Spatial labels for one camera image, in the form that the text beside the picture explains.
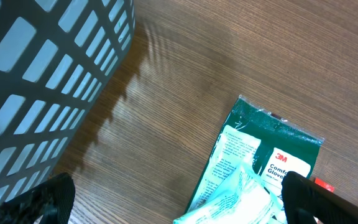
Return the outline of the light green plastic sachet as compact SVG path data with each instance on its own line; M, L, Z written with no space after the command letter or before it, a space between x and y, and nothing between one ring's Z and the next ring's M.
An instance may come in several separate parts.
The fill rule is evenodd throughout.
M252 167L241 162L200 206L173 224L273 224L281 210L278 198L265 188Z

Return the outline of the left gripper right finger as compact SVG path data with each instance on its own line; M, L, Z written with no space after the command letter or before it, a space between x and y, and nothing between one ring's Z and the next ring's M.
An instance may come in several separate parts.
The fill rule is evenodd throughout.
M288 224L358 224L358 206L290 171L282 180Z

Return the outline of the green 3M gloves package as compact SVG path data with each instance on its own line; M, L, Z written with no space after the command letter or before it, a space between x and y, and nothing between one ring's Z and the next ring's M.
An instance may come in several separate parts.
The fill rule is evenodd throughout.
M324 138L240 95L223 122L186 211L204 204L241 161L281 202L283 178L290 171L309 178L323 142Z

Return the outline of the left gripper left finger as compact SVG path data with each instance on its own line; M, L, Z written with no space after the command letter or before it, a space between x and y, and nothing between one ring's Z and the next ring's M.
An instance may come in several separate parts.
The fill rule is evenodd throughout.
M0 223L67 224L75 199L75 184L64 172L0 205Z

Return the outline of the red Nescafe coffee stick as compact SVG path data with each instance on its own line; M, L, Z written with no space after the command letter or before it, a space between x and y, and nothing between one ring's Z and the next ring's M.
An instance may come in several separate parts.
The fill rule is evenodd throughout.
M330 191L330 192L334 192L335 191L335 188L334 186L330 185L329 183L323 181L322 179L320 178L317 178L315 177L314 178L314 183L317 184L318 186Z

